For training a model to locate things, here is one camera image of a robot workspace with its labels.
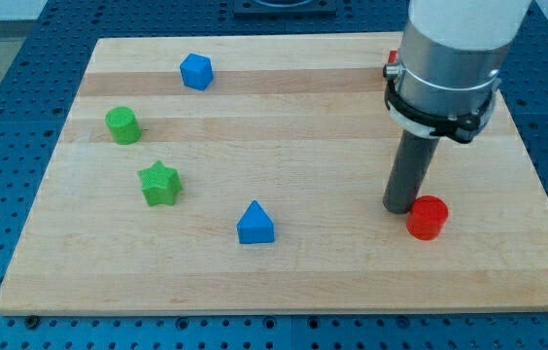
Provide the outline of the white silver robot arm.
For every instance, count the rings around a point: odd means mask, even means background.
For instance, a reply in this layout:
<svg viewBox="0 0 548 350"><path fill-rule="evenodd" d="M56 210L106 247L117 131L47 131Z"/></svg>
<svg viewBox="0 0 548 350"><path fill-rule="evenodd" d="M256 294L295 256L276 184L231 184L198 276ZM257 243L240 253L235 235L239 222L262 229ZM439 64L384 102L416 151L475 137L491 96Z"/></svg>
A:
<svg viewBox="0 0 548 350"><path fill-rule="evenodd" d="M492 117L499 70L531 0L412 0L385 104L408 133L471 142Z"/></svg>

